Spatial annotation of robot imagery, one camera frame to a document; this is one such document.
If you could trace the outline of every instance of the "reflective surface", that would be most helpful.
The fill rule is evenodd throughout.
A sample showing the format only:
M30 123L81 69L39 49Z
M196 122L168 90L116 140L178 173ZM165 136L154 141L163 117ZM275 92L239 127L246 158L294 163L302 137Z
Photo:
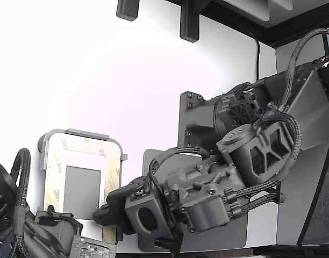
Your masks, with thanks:
M302 243L329 243L329 165L320 195Z

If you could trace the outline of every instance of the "black bracket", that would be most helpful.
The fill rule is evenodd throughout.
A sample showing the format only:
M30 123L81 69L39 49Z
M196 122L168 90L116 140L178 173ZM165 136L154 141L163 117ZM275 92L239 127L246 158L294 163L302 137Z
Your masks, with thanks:
M182 0L180 38L189 42L199 39L199 15L211 0Z
M181 0L180 38L189 42L199 39L199 15L212 0ZM118 0L117 16L134 21L138 16L139 0Z
M139 0L118 0L117 16L132 22L138 16L138 9Z

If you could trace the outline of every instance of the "gray frame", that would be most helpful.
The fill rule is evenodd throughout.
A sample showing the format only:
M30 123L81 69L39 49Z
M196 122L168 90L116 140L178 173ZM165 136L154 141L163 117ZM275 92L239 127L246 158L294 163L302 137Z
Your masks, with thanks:
M97 139L97 140L103 140L103 141L110 141L114 142L116 145L118 145L120 149L120 172L119 172L119 187L121 187L121 173L123 168L123 161L127 160L127 154L123 153L123 149L121 148L121 145L119 142L117 142L114 139L111 139L109 135L105 134L99 134L99 133L90 133L86 131L80 131L76 129L54 129L49 131L48 133L44 134L38 141L38 151L40 152L40 171L46 171L47 169L47 155L48 155L48 146L49 146L49 140L51 136L55 133L65 133L65 134L71 134L75 136L80 137L87 137L90 139Z

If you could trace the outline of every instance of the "black cable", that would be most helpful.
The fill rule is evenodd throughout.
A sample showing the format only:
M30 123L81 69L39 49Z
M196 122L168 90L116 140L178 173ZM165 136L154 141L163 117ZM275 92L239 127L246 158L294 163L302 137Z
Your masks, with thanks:
M9 258L14 258L16 252L24 258L30 258L28 254L25 242L24 242L24 226L25 226L25 217L27 212L27 188L28 180L30 178L30 168L31 168L31 154L30 151L26 148L19 150L12 170L19 170L21 172L19 189L15 203L14 209L14 222L13 222L13 233L14 233L14 242L12 245L12 251L9 255Z
M307 35L305 35L298 43L297 47L295 48L294 52L292 53L292 56L290 58L290 62L288 65L288 69L286 71L286 81L287 81L287 86L285 89L285 93L278 105L278 110L282 112L287 111L287 103L291 95L292 91L292 83L294 81L294 74L295 74L295 68L296 68L296 63L297 59L299 57L299 54L301 53L303 47L305 44L313 37L316 35L320 34L327 34L329 35L329 29L327 28L317 28L316 30L313 30L309 32Z
M256 38L256 36L248 31L248 34L252 36L252 38L255 40L256 42L256 80L258 81L259 80L259 58L260 58L260 43L258 41L258 39Z

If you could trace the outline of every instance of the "circuit board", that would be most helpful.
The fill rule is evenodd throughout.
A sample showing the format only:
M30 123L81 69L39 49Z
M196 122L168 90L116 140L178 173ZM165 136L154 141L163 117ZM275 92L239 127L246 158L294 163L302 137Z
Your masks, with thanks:
M75 235L69 258L115 258L117 245Z

